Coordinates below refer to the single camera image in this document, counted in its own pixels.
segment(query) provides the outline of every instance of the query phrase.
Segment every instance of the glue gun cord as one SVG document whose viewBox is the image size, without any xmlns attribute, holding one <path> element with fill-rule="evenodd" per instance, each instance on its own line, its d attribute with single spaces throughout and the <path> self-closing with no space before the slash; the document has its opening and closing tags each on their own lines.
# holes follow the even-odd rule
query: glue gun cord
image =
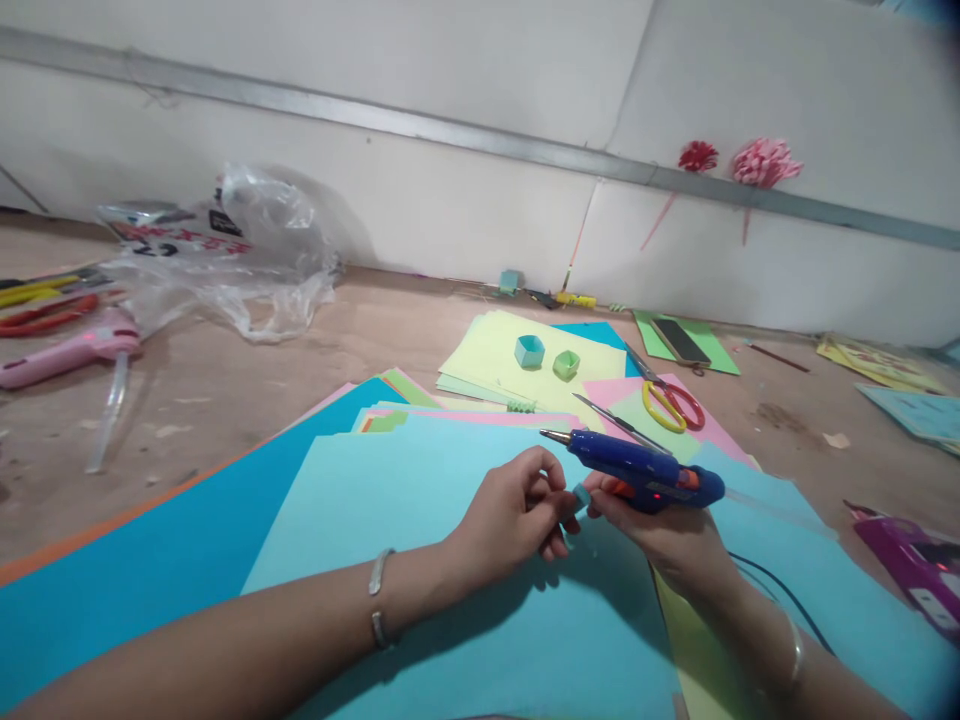
<svg viewBox="0 0 960 720">
<path fill-rule="evenodd" d="M 797 596 L 790 591 L 790 588 L 788 588 L 786 585 L 783 584 L 780 578 L 778 578 L 776 575 L 774 575 L 772 572 L 767 570 L 762 565 L 758 565 L 757 563 L 753 562 L 753 560 L 747 560 L 747 558 L 743 557 L 742 555 L 737 555 L 736 553 L 730 553 L 730 557 L 732 557 L 734 560 L 739 560 L 742 563 L 746 563 L 750 567 L 756 568 L 757 570 L 765 574 L 767 577 L 769 577 L 771 580 L 773 580 L 777 585 L 779 585 L 783 589 L 783 591 L 793 601 L 793 604 L 797 606 L 797 610 L 799 610 L 800 614 L 803 615 L 803 619 L 807 621 L 807 624 L 810 626 L 810 629 L 813 630 L 813 634 L 817 636 L 817 640 L 819 640 L 820 644 L 823 645 L 823 649 L 826 650 L 831 655 L 833 655 L 834 657 L 836 657 L 837 654 L 833 651 L 833 648 L 830 647 L 830 643 L 827 642 L 827 639 L 823 636 L 823 633 L 820 632 L 820 628 L 817 627 L 817 624 L 813 621 L 813 618 L 810 617 L 810 613 L 807 612 L 807 609 L 803 607 L 803 605 L 800 603 L 799 600 L 797 600 Z"/>
</svg>

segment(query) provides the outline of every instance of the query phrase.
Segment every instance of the silver bracelet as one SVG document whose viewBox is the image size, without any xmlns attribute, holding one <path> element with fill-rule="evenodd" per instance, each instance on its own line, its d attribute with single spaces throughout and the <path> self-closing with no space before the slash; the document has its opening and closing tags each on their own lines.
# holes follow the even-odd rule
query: silver bracelet
<svg viewBox="0 0 960 720">
<path fill-rule="evenodd" d="M 387 548 L 374 560 L 373 572 L 370 575 L 370 597 L 374 597 L 380 592 L 380 586 L 383 584 L 383 566 L 386 564 L 387 558 L 395 552 L 396 550 L 393 548 Z M 383 631 L 383 616 L 380 611 L 374 612 L 370 620 L 373 622 L 373 637 L 377 641 L 377 647 L 381 650 L 392 648 L 393 643 L 387 639 L 387 634 Z"/>
<path fill-rule="evenodd" d="M 793 618 L 787 615 L 787 620 L 790 622 L 790 632 L 793 633 L 794 647 L 793 672 L 790 673 L 790 689 L 788 690 L 788 693 L 792 695 L 797 689 L 797 683 L 800 681 L 800 671 L 803 669 L 803 637 L 800 635 L 800 628 L 797 627 Z"/>
</svg>

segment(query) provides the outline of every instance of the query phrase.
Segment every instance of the plastic bag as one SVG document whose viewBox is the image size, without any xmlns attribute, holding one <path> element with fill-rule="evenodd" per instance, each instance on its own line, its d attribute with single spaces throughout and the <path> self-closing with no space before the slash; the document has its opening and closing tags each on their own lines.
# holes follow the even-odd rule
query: plastic bag
<svg viewBox="0 0 960 720">
<path fill-rule="evenodd" d="M 127 288 L 142 337 L 206 309 L 251 342 L 289 340 L 333 299 L 343 271 L 310 199 L 245 165 L 228 163 L 214 198 L 190 208 L 140 201 L 100 206 L 97 216 L 123 244 L 101 269 Z M 268 302 L 272 314 L 255 322 L 251 305 Z"/>
</svg>

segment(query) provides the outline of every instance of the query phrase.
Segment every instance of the wooden table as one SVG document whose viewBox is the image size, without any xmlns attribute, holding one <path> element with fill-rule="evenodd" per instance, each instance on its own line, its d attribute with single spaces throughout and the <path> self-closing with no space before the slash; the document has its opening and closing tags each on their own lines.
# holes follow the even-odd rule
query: wooden table
<svg viewBox="0 0 960 720">
<path fill-rule="evenodd" d="M 19 219 L 0 227 L 4 274 L 109 257 L 113 242 L 90 226 Z M 145 345 L 132 366 L 129 395 L 106 471 L 84 475 L 112 368 L 92 365 L 9 393 L 0 406 L 0 563 L 77 533 L 240 455 L 346 382 L 398 366 L 431 388 L 437 368 L 473 318 L 502 308 L 545 323 L 604 320 L 642 349 L 629 314 L 565 308 L 548 312 L 527 297 L 447 280 L 351 269 L 336 301 L 319 309 L 310 331 L 278 346 L 254 346 L 233 329 L 183 318 Z M 960 535 L 960 464 L 916 442 L 854 387 L 863 380 L 815 354 L 789 333 L 717 326 L 740 377 L 673 372 L 764 470 L 794 480 L 823 520 L 840 531 L 850 555 L 899 595 L 850 529 L 841 500 L 902 515 Z M 812 370 L 805 374 L 744 347 L 746 339 Z M 50 340 L 4 340 L 0 362 Z M 924 360 L 960 392 L 960 377 Z M 848 449 L 823 433 L 844 433 Z"/>
</svg>

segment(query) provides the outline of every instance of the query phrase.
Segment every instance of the glue gun nozzle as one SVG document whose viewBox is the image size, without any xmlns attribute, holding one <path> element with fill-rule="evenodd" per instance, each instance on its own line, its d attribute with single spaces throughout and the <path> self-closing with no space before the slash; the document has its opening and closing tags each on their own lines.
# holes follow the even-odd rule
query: glue gun nozzle
<svg viewBox="0 0 960 720">
<path fill-rule="evenodd" d="M 550 438 L 551 440 L 554 440 L 560 443 L 561 445 L 570 444 L 570 439 L 571 439 L 570 433 L 561 433 L 561 432 L 557 432 L 556 430 L 541 430 L 540 434 L 543 435 L 545 438 Z"/>
</svg>

